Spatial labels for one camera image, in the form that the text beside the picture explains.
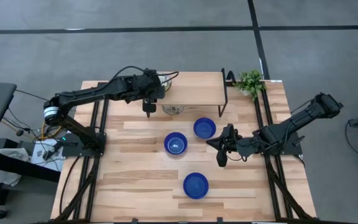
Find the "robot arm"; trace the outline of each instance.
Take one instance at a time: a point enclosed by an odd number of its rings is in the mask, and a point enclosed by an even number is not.
[[[238,152],[243,158],[253,153],[268,152],[277,155],[285,149],[288,138],[308,123],[318,118],[333,118],[343,107],[331,95],[320,93],[302,111],[280,124],[264,126],[252,134],[251,138],[238,135],[232,124],[223,128],[220,137],[207,140],[206,143],[218,150],[216,159],[220,167],[226,166],[227,152]]]
[[[126,103],[148,99],[148,103],[144,102],[143,104],[143,110],[149,113],[155,112],[155,105],[151,104],[151,102],[155,102],[165,96],[164,87],[158,77],[161,74],[158,74],[156,70],[146,69],[143,70],[142,75],[116,77],[117,75],[97,88],[57,93],[50,101],[44,104],[45,123],[52,126],[61,126],[69,130],[79,137],[84,149],[95,150],[100,147],[101,143],[94,128],[84,127],[68,115],[68,112],[74,106],[104,99],[125,100]]]

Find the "plastic bag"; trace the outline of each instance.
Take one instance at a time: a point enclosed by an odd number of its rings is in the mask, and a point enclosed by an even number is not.
[[[30,161],[30,156],[24,148],[20,149],[0,149],[0,153],[11,158],[20,159],[22,161]],[[21,175],[12,172],[0,170],[0,183],[15,186],[21,178]]]

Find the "cable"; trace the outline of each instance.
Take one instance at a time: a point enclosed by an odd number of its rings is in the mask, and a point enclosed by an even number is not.
[[[114,81],[114,79],[115,79],[121,72],[127,70],[128,68],[134,68],[134,69],[137,69],[137,70],[139,70],[139,71],[141,71],[141,72],[144,72],[144,73],[146,73],[146,74],[148,74],[148,75],[154,75],[154,74],[148,73],[147,71],[145,71],[145,70],[143,70],[143,69],[141,69],[141,68],[139,68],[139,67],[130,65],[130,66],[126,66],[126,67],[120,69],[115,75],[113,75],[113,77],[107,82],[107,84],[105,84],[105,85],[102,86],[102,87],[99,87],[99,88],[91,88],[89,91],[84,91],[84,92],[82,92],[82,93],[77,93],[77,94],[73,94],[73,93],[69,93],[69,92],[64,92],[64,93],[58,93],[57,95],[61,95],[61,96],[81,96],[81,95],[85,95],[85,94],[91,93],[91,92],[93,92],[93,91],[100,91],[100,90],[106,88],[110,83],[112,83],[112,82]],[[162,75],[171,75],[171,74],[174,74],[174,73],[178,73],[178,74],[179,74],[179,72],[172,72],[172,73],[168,73],[168,74],[156,74],[156,75],[157,75],[157,76],[162,76]]]
[[[162,82],[161,84],[164,84],[164,83],[166,83],[166,82],[169,82],[169,81],[173,80],[174,78],[176,78],[176,77],[179,75],[179,72],[173,72],[173,73],[176,73],[176,75],[174,75],[173,77],[169,78],[168,80],[165,80],[165,81]]]
[[[60,203],[59,203],[59,214],[60,214],[60,215],[62,214],[63,195],[64,195],[64,193],[65,193],[65,189],[66,189],[66,185],[67,185],[67,182],[68,182],[68,178],[69,178],[69,176],[70,176],[70,174],[71,174],[71,172],[72,172],[72,170],[73,170],[73,168],[74,168],[74,165],[77,163],[77,161],[78,161],[79,158],[80,158],[80,157],[78,156],[78,157],[74,160],[73,164],[72,164],[71,167],[70,167],[70,170],[68,170],[68,174],[67,174],[67,177],[66,177],[66,180],[65,180],[65,184],[63,185],[63,189],[62,189],[62,194],[60,195]]]
[[[24,131],[37,131],[38,129],[30,129],[30,128],[23,128],[22,126],[18,125],[14,120],[7,117],[2,117],[6,122],[14,126],[15,128],[23,129]]]
[[[354,151],[355,153],[358,154],[358,152],[353,148],[351,142],[349,141],[349,138],[347,137],[347,127],[350,125],[350,124],[349,124],[350,121],[352,121],[352,120],[347,121],[347,123],[346,123],[346,125],[345,125],[345,137],[346,137],[346,141],[347,141],[348,145],[353,149],[353,151]]]
[[[15,129],[14,127],[12,127],[10,124],[7,124],[7,123],[5,123],[5,121],[1,121],[2,122],[2,124],[5,124],[6,126],[8,126],[9,128],[11,128],[13,131],[15,131],[16,133],[17,133],[17,129]],[[23,135],[24,136],[27,136],[27,137],[29,137],[29,138],[32,138],[32,136],[29,136],[28,134],[24,134],[23,133]]]
[[[226,154],[226,156],[227,156],[227,158],[229,158],[229,159],[232,160],[232,161],[240,161],[240,160],[242,159],[242,156],[241,156],[240,159],[232,159],[232,158],[230,158],[227,154]]]
[[[17,119],[17,117],[14,115],[14,113],[11,111],[10,108],[7,108],[7,110],[9,110],[9,112],[11,112],[12,116],[18,121],[20,122],[20,124],[24,124],[25,126],[27,126],[28,128],[30,128],[29,125],[27,125],[25,122],[22,122],[21,120]]]
[[[16,89],[15,91],[18,91],[18,92],[20,92],[20,93],[24,93],[24,94],[27,94],[27,95],[30,95],[30,96],[34,96],[34,97],[36,97],[36,98],[38,98],[38,99],[41,99],[41,100],[48,101],[47,99],[42,98],[41,96],[37,96],[37,95],[31,94],[31,93],[28,93],[28,92],[26,92],[26,91],[22,91],[22,90],[18,90],[18,89]]]
[[[301,163],[303,164],[303,167],[305,166],[305,162],[303,161],[303,159],[301,159],[301,157],[299,155],[293,155],[295,158],[297,158],[299,161],[301,161]]]
[[[297,111],[299,108],[301,108],[302,106],[306,105],[307,103],[309,103],[312,100],[308,100],[306,102],[304,102],[302,105],[300,105],[299,107],[295,108],[294,110],[292,110],[290,113],[294,113],[295,111]]]
[[[38,139],[40,139],[40,140],[48,139],[48,129],[47,129],[47,133],[46,133],[47,137],[45,137],[44,129],[45,129],[45,121],[42,123],[41,138],[38,137]],[[62,130],[61,126],[59,126],[59,128],[55,131],[55,133],[52,134],[52,136],[56,136],[60,132],[60,130]]]
[[[317,100],[315,100],[314,102],[313,102],[313,107],[311,108],[311,111],[313,111],[314,110],[314,108],[315,108],[315,106],[316,106],[316,103],[317,103]],[[303,119],[305,116],[308,116],[309,114],[305,114],[305,115],[303,115],[302,117],[300,117],[300,118],[298,118],[298,119]],[[290,127],[291,127],[291,125],[293,125],[293,123],[292,123],[292,121],[291,121],[291,123],[288,125],[288,127],[287,127],[287,130],[285,131],[285,136],[284,136],[284,145],[283,145],[283,150],[285,150],[285,146],[287,146],[287,141],[288,141],[288,139],[287,139],[287,136],[288,136],[288,131],[290,130]]]
[[[33,143],[33,144],[38,144],[38,143],[35,142],[35,140],[38,140],[38,137],[39,137],[39,136],[36,136],[35,138],[33,138],[33,140],[32,140],[32,143]],[[39,141],[39,144],[41,144],[42,148],[44,149],[44,153],[48,153],[44,145],[52,146],[52,145],[49,145],[49,144],[45,144],[45,143],[43,143],[42,141]],[[48,162],[54,162],[54,163],[55,163],[55,166],[56,166],[56,170],[60,172],[59,167],[57,166],[57,163],[56,163],[54,160],[44,161],[44,162],[46,162],[46,163],[48,163]]]

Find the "green plant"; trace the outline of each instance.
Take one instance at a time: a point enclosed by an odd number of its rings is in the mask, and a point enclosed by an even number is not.
[[[258,91],[266,89],[265,85],[259,82],[261,78],[262,75],[256,70],[241,72],[240,81],[235,86],[240,90],[246,90],[252,96],[252,100],[255,101],[258,97]]]

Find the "wooden table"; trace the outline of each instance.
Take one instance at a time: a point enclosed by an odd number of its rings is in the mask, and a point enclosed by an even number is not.
[[[267,94],[274,123],[290,116],[282,82],[266,81]],[[97,81],[83,82],[82,88],[96,86]],[[220,118],[215,106],[186,106],[177,115],[165,114],[161,107],[150,118],[144,116],[142,102],[127,105],[110,101],[106,123],[107,142],[101,158],[93,204],[92,222],[162,221],[225,221],[274,220],[264,158],[254,154],[247,162],[228,161],[225,168],[216,162],[216,150],[193,133],[196,119],[206,116],[217,125],[219,136],[227,123],[234,124],[243,136],[251,136],[258,129],[255,106],[234,87],[227,88],[229,103]],[[260,100],[265,120],[263,101]],[[102,103],[98,118],[101,117]],[[79,106],[75,119],[88,126],[93,104]],[[188,140],[184,155],[168,155],[163,146],[165,136],[182,132]],[[62,187],[74,158],[64,162],[51,218],[58,216]],[[289,191],[298,203],[314,216],[305,169],[293,156],[282,156]],[[75,192],[81,174],[82,158],[69,178],[63,198],[65,207]],[[209,181],[205,198],[192,200],[182,188],[183,179],[191,172],[204,174]],[[282,216],[285,217],[282,195],[278,191]],[[87,194],[83,197],[81,215],[85,215]]]
[[[223,81],[222,72],[180,72],[156,105],[223,106],[226,102]]]

